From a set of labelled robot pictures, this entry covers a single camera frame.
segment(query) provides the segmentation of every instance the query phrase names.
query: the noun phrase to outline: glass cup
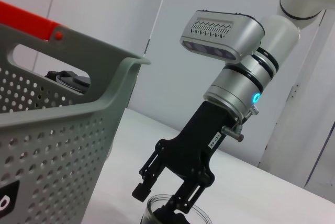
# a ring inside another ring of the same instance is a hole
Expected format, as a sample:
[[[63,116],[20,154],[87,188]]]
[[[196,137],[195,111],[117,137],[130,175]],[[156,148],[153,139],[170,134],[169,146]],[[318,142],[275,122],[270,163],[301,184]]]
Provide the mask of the glass cup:
[[[170,198],[171,195],[166,194],[160,194],[151,197],[148,200],[146,211],[142,217],[141,224],[165,224],[156,218],[153,212],[165,205]],[[193,206],[189,213],[184,216],[190,224],[212,224],[209,217],[197,206]]]

